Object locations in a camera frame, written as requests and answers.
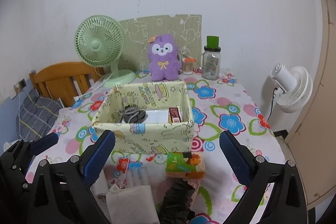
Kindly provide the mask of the red small box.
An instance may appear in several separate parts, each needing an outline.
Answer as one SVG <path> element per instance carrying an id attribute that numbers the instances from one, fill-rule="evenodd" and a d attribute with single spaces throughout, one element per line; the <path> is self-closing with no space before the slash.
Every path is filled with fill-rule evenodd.
<path id="1" fill-rule="evenodd" d="M 179 109 L 177 107 L 170 107 L 169 108 L 169 123 L 181 123 L 181 115 Z"/>

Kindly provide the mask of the cartoon cardboard sheet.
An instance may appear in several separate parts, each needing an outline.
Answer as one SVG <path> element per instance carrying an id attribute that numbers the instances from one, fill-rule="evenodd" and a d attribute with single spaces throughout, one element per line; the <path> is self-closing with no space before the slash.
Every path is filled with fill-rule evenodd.
<path id="1" fill-rule="evenodd" d="M 196 58 L 201 54 L 201 15 L 156 15 L 122 20 L 120 24 L 125 34 L 125 44 L 118 61 L 119 69 L 147 69 L 148 40 L 163 34 L 171 34 L 181 56 Z"/>

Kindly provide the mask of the floral tablecloth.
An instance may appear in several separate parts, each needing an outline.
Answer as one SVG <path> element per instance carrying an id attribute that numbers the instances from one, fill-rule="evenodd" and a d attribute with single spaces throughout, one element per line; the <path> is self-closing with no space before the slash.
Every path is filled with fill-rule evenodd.
<path id="1" fill-rule="evenodd" d="M 204 80 L 199 73 L 181 75 L 187 84 L 194 117 L 193 151 L 201 151 L 206 172 L 195 194 L 193 223 L 222 223 L 239 202 L 246 187 L 240 184 L 219 147 L 219 136 L 229 130 L 254 156 L 283 163 L 284 154 L 259 108 L 234 75 L 221 74 L 217 81 Z M 92 119 L 109 89 L 95 84 L 89 93 L 59 114 L 51 131 L 59 141 L 37 156 L 26 180 L 32 182 L 39 162 L 67 161 L 80 155 L 98 138 Z M 147 168 L 153 199 L 160 206 L 172 181 L 165 175 L 167 154 L 127 153 L 114 150 L 104 172 L 109 185 L 120 184 L 130 162 L 139 161 Z"/>

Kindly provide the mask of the colourful cartoon tissue pack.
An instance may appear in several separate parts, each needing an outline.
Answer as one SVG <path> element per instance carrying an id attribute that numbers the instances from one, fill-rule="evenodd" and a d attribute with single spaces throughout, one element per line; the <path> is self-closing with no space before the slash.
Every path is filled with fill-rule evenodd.
<path id="1" fill-rule="evenodd" d="M 170 178 L 204 178 L 206 172 L 202 152 L 169 152 L 165 173 Z"/>

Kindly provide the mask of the grey drawstring pouch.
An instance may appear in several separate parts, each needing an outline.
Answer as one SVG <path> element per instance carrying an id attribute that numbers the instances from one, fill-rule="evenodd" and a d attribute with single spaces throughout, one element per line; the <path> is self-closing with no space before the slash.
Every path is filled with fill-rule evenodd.
<path id="1" fill-rule="evenodd" d="M 142 123 L 147 117 L 146 111 L 136 106 L 126 106 L 122 112 L 121 120 L 125 123 Z"/>

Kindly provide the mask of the wooden chair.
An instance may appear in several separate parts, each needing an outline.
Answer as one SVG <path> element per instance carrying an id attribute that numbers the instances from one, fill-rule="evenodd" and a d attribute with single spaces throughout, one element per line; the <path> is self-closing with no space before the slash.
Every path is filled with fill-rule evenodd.
<path id="1" fill-rule="evenodd" d="M 84 62 L 64 62 L 50 65 L 40 72 L 29 74 L 33 88 L 49 99 L 63 102 L 70 107 L 75 103 L 74 97 L 86 93 L 91 84 L 96 83 L 105 74 L 104 69 L 94 68 Z"/>

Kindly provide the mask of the clear plastic tube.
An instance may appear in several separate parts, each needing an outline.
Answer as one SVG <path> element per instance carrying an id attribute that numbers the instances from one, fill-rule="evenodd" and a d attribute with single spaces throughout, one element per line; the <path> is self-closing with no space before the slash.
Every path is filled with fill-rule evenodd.
<path id="1" fill-rule="evenodd" d="M 125 173 L 126 187 L 150 186 L 147 168 L 139 161 L 130 162 Z"/>

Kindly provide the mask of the grey plaid pillow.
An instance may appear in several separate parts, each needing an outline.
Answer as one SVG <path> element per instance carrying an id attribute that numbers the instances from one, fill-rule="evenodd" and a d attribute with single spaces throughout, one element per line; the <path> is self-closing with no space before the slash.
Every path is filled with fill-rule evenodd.
<path id="1" fill-rule="evenodd" d="M 16 118 L 18 138 L 31 141 L 47 135 L 59 117 L 60 109 L 60 101 L 43 97 L 36 89 L 29 91 Z"/>

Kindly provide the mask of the white clip fan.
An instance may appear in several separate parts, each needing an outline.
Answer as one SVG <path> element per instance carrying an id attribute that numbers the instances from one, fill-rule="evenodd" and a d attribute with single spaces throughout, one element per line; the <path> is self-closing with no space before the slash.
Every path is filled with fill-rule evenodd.
<path id="1" fill-rule="evenodd" d="M 277 63 L 270 77 L 277 85 L 273 94 L 282 112 L 295 113 L 307 104 L 313 91 L 313 80 L 304 67 L 287 69 L 285 65 Z"/>

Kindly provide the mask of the toothpick holder orange lid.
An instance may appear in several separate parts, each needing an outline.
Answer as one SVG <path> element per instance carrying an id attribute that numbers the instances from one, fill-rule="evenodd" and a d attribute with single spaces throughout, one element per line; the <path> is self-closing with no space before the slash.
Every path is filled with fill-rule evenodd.
<path id="1" fill-rule="evenodd" d="M 197 60 L 192 57 L 182 57 L 182 73 L 184 75 L 190 75 L 194 71 L 194 66 L 197 63 Z"/>

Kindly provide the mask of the white cloth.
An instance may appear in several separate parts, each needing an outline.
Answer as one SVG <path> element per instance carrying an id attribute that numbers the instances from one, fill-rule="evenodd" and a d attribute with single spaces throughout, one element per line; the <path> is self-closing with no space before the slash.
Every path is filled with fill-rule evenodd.
<path id="1" fill-rule="evenodd" d="M 149 185 L 125 189 L 114 185 L 106 194 L 106 203 L 112 223 L 159 223 Z"/>

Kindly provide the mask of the purple plush toy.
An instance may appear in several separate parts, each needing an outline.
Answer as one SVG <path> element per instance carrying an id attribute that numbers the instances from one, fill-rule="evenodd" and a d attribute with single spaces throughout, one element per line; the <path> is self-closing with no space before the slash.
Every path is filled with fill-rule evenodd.
<path id="1" fill-rule="evenodd" d="M 149 40 L 147 57 L 149 72 L 154 82 L 178 79 L 181 62 L 178 60 L 178 46 L 171 34 L 163 34 Z"/>

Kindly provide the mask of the pink cartoon packet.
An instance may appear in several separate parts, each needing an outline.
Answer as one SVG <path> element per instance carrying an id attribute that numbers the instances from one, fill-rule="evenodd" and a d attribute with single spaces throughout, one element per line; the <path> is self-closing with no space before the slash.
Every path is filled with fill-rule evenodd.
<path id="1" fill-rule="evenodd" d="M 129 171 L 129 166 L 126 166 L 125 174 L 120 182 L 120 184 L 114 184 L 113 186 L 108 186 L 108 181 L 104 170 L 99 174 L 98 179 L 93 184 L 93 192 L 95 197 L 104 203 L 125 203 L 127 200 L 126 196 L 126 175 Z"/>

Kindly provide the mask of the green desk fan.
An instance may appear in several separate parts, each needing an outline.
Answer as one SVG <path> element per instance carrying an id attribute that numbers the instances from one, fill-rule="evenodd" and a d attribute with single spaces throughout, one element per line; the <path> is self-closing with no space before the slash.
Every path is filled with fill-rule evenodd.
<path id="1" fill-rule="evenodd" d="M 110 67 L 111 73 L 103 86 L 113 88 L 133 82 L 136 75 L 129 69 L 118 69 L 125 35 L 120 23 L 105 15 L 84 20 L 75 32 L 75 50 L 84 63 L 95 67 Z"/>

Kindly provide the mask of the black plastic bag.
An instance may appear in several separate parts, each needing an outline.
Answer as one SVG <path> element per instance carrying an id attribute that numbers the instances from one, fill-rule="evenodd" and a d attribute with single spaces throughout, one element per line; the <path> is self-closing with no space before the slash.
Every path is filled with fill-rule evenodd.
<path id="1" fill-rule="evenodd" d="M 195 188 L 186 180 L 177 178 L 166 191 L 159 208 L 160 223 L 189 223 L 195 212 L 190 209 Z"/>

